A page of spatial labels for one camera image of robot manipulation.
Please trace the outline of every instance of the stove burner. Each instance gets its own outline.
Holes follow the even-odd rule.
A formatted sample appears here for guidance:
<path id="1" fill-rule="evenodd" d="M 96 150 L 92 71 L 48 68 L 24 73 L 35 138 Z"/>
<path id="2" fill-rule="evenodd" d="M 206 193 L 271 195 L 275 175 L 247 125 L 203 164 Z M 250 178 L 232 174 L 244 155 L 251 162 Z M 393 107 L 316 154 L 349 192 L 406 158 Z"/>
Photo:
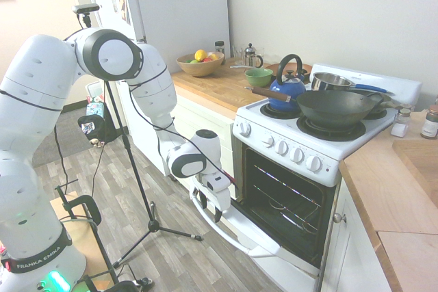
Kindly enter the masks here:
<path id="1" fill-rule="evenodd" d="M 305 116 L 301 116 L 296 125 L 303 133 L 330 142 L 348 142 L 361 137 L 366 132 L 365 125 L 362 122 L 358 122 L 351 128 L 332 130 L 317 126 Z"/>
<path id="2" fill-rule="evenodd" d="M 260 108 L 260 112 L 263 115 L 268 116 L 270 118 L 282 119 L 282 120 L 296 119 L 296 118 L 299 118 L 299 116 L 301 115 L 300 110 L 293 111 L 293 112 L 277 111 L 276 109 L 273 109 L 270 104 L 263 105 Z"/>
<path id="3" fill-rule="evenodd" d="M 378 113 L 370 113 L 370 114 L 368 114 L 364 118 L 364 120 L 377 120 L 377 119 L 384 118 L 386 115 L 387 115 L 387 110 L 384 109 L 383 111 L 378 112 Z"/>

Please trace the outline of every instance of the blue kettle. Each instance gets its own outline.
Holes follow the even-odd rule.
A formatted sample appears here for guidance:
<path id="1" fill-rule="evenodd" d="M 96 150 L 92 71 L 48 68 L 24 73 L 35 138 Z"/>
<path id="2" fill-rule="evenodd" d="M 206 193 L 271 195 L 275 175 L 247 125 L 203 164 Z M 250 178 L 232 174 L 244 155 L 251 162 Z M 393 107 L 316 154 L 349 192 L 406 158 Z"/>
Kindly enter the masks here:
<path id="1" fill-rule="evenodd" d="M 292 74 L 292 71 L 288 71 L 286 75 L 283 75 L 283 70 L 286 64 L 292 59 L 296 60 L 296 75 Z M 269 98 L 269 104 L 271 108 L 282 112 L 299 111 L 300 107 L 296 102 L 296 98 L 306 91 L 306 87 L 302 82 L 304 80 L 305 70 L 302 69 L 302 62 L 299 56 L 291 54 L 283 58 L 279 64 L 279 68 L 276 72 L 276 79 L 271 84 L 269 90 L 273 92 L 281 92 L 291 96 L 290 102 L 280 101 L 278 99 Z"/>

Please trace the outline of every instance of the oven handle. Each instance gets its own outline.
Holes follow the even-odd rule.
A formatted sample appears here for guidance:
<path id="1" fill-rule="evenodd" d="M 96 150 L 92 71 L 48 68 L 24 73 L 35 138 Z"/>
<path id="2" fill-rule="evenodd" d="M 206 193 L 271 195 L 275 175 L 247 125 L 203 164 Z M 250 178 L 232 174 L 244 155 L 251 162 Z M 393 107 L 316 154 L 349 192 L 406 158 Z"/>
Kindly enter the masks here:
<path id="1" fill-rule="evenodd" d="M 237 249 L 240 251 L 246 253 L 251 258 L 265 258 L 269 256 L 274 256 L 272 253 L 266 251 L 263 249 L 260 245 L 256 246 L 252 250 L 247 248 L 246 246 L 243 246 L 240 242 L 236 241 L 234 238 L 232 238 L 230 235 L 228 235 L 221 227 L 219 227 L 211 218 L 206 214 L 206 212 L 203 209 L 203 206 L 199 202 L 198 198 L 195 194 L 190 194 L 190 198 L 192 199 L 192 202 L 194 206 L 198 209 L 198 211 L 201 213 L 201 215 L 204 217 L 205 221 L 208 222 L 208 224 L 225 240 L 227 240 L 231 245 L 234 245 Z"/>

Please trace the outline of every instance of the wooden floor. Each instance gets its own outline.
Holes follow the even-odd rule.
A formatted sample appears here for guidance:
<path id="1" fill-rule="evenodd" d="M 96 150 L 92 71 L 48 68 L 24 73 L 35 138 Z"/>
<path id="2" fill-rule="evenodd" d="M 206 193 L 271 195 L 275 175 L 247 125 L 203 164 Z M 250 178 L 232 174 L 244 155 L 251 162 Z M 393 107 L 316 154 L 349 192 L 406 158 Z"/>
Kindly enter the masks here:
<path id="1" fill-rule="evenodd" d="M 199 242 L 166 232 L 150 234 L 129 257 L 137 279 L 152 278 L 155 285 L 151 291 L 156 292 L 281 291 L 249 257 L 208 226 L 182 185 L 163 177 L 134 145 L 132 151 L 146 196 L 157 205 L 160 224 L 204 236 L 204 241 Z M 65 158 L 69 180 L 79 179 L 69 185 L 69 191 L 91 194 L 100 152 L 101 148 L 92 148 Z M 58 197 L 53 188 L 65 182 L 60 161 L 42 165 L 36 172 L 49 197 Z M 149 221 L 120 138 L 105 147 L 95 179 L 94 199 L 103 217 L 99 235 L 114 262 L 147 231 Z M 119 279 L 133 279 L 127 267 Z"/>

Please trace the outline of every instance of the stove knob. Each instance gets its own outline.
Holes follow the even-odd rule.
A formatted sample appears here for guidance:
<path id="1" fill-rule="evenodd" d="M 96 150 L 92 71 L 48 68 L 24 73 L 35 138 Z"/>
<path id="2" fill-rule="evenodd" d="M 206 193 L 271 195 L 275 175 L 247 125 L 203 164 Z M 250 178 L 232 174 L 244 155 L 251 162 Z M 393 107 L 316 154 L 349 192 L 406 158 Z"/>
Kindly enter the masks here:
<path id="1" fill-rule="evenodd" d="M 293 147 L 290 150 L 290 160 L 295 163 L 300 163 L 304 159 L 304 152 L 301 148 Z"/>
<path id="2" fill-rule="evenodd" d="M 286 154 L 287 149 L 288 149 L 287 143 L 283 140 L 275 146 L 275 152 L 280 155 Z"/>
<path id="3" fill-rule="evenodd" d="M 251 126 L 247 122 L 240 123 L 240 135 L 248 137 L 251 133 Z"/>
<path id="4" fill-rule="evenodd" d="M 319 157 L 312 155 L 309 157 L 306 161 L 306 167 L 309 171 L 317 172 L 319 169 L 321 169 L 321 160 Z"/>
<path id="5" fill-rule="evenodd" d="M 274 143 L 274 138 L 272 138 L 271 135 L 264 135 L 263 139 L 261 140 L 263 143 L 263 146 L 265 147 L 271 147 Z"/>

